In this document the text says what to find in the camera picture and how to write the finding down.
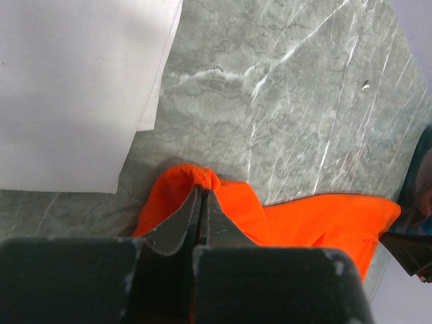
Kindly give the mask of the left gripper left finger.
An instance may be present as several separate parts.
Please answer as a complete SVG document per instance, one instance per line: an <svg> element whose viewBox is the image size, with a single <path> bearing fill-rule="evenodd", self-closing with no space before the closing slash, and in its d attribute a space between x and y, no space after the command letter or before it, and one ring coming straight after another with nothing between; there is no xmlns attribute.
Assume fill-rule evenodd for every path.
<svg viewBox="0 0 432 324"><path fill-rule="evenodd" d="M1 243L2 323L183 323L203 191L138 238Z"/></svg>

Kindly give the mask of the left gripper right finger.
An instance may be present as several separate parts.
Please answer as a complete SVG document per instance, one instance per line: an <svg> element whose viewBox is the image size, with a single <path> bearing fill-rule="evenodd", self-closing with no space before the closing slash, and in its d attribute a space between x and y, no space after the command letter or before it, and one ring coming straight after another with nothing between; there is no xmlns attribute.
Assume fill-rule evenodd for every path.
<svg viewBox="0 0 432 324"><path fill-rule="evenodd" d="M358 271L331 248L260 247L221 210L202 203L192 255L195 323L372 323Z"/></svg>

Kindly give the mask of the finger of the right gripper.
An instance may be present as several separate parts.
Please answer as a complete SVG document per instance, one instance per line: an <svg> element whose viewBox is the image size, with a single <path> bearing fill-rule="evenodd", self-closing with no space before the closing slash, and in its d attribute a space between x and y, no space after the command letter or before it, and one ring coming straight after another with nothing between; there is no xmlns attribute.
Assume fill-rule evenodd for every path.
<svg viewBox="0 0 432 324"><path fill-rule="evenodd" d="M431 283L431 236L386 232L379 240L409 276Z"/></svg>

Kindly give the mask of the orange t-shirt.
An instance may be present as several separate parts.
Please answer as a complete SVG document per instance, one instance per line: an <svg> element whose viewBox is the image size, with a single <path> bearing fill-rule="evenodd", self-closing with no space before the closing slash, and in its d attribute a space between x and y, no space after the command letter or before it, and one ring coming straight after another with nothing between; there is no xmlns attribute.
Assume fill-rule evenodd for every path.
<svg viewBox="0 0 432 324"><path fill-rule="evenodd" d="M263 206L249 184L222 180L210 169L183 164L157 178L140 212L134 235L143 237L155 229L181 206L195 187L202 189L202 206L205 192L212 191L221 210L257 246L340 250L354 263L361 284L380 235L400 214L396 203L361 194L319 194ZM201 218L202 207L194 248L200 241ZM189 320L183 323L195 323L193 269L192 274Z"/></svg>

